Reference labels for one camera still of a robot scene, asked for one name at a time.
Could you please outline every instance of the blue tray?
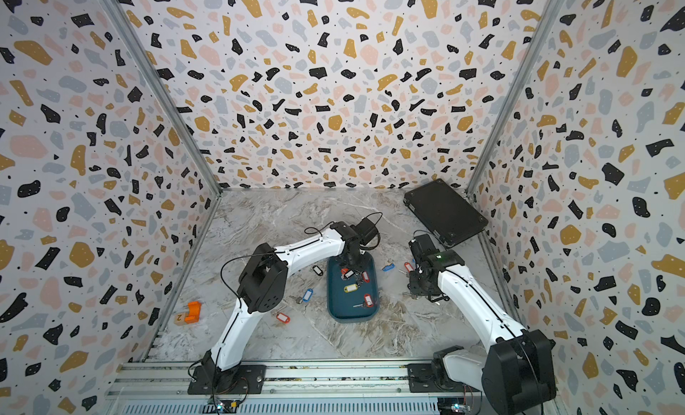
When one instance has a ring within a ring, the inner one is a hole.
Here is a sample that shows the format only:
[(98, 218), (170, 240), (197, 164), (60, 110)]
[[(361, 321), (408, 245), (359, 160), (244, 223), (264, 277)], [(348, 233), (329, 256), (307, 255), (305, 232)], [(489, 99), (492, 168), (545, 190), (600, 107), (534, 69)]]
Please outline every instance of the blue tray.
[[(373, 256), (369, 252), (364, 253), (365, 271), (369, 274), (370, 283), (362, 282), (354, 292), (345, 293), (343, 288), (355, 283), (355, 278), (343, 279), (340, 273), (342, 267), (335, 257), (328, 259), (328, 312), (338, 323), (362, 323), (369, 321), (376, 315), (379, 308), (378, 282), (376, 281), (376, 269)], [(355, 308), (355, 305), (364, 303), (364, 295), (370, 294), (373, 307), (365, 306)]]

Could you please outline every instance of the red key tag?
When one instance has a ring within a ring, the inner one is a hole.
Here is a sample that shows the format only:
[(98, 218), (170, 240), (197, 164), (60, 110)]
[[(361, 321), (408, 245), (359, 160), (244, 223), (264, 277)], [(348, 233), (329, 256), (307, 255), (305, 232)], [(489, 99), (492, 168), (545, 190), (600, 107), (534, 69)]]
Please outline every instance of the red key tag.
[(279, 312), (278, 314), (276, 314), (276, 319), (283, 324), (288, 324), (290, 322), (290, 317), (283, 314), (282, 312)]

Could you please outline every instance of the orange block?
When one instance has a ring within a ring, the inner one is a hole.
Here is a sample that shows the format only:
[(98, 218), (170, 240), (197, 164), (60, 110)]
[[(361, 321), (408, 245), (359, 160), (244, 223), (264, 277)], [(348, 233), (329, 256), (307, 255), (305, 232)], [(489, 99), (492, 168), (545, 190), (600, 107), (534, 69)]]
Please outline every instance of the orange block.
[(200, 302), (190, 302), (188, 304), (188, 315), (184, 319), (187, 324), (197, 323), (200, 319)]

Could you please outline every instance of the marble floor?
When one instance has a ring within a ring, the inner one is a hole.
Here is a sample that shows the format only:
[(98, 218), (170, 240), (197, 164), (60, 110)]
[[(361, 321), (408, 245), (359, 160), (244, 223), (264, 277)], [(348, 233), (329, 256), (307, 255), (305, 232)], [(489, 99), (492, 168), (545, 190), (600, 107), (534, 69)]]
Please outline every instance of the marble floor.
[[(323, 359), (429, 357), (452, 345), (465, 348), (479, 343), (473, 327), (452, 302), (431, 303), (412, 299), (407, 290), (405, 262), (412, 261), (407, 243), (412, 233), (424, 229), (402, 203), (401, 190), (378, 189), (250, 189), (226, 191), (210, 225), (188, 279), (181, 289), (174, 315), (159, 331), (148, 361), (194, 361), (216, 342), (231, 315), (235, 297), (222, 284), (219, 268), (232, 257), (250, 254), (262, 242), (272, 247), (307, 236), (308, 226), (330, 221), (356, 224), (369, 213), (383, 212), (377, 227), (381, 243), (371, 251), (377, 268), (380, 310), (365, 323), (340, 324), (328, 313), (326, 277), (311, 266), (288, 279), (283, 301), (262, 318), (244, 351), (243, 359)], [(454, 250), (473, 275), (498, 302), (492, 274), (484, 253), (473, 237)], [(394, 263), (395, 268), (382, 271)], [(326, 261), (318, 265), (326, 271)], [(230, 285), (238, 287), (242, 260), (224, 271)], [(298, 304), (312, 288), (309, 303)], [(182, 321), (188, 302), (202, 303), (198, 323)], [(286, 325), (275, 318), (283, 312)]]

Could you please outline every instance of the black mounting plate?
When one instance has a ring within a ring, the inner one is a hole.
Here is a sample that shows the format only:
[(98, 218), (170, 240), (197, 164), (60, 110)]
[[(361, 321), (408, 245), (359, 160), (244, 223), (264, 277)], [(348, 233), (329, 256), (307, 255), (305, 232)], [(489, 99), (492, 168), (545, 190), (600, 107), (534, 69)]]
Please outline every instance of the black mounting plate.
[(410, 393), (463, 393), (464, 384), (454, 382), (450, 389), (440, 388), (435, 383), (431, 363), (412, 363), (407, 365)]
[[(267, 366), (264, 364), (239, 364), (234, 368), (218, 373), (214, 394), (261, 394), (264, 385), (264, 374)], [(207, 379), (204, 375), (202, 366), (198, 366), (193, 371), (192, 381), (188, 386), (188, 394), (209, 395), (212, 393), (210, 387), (211, 378)]]

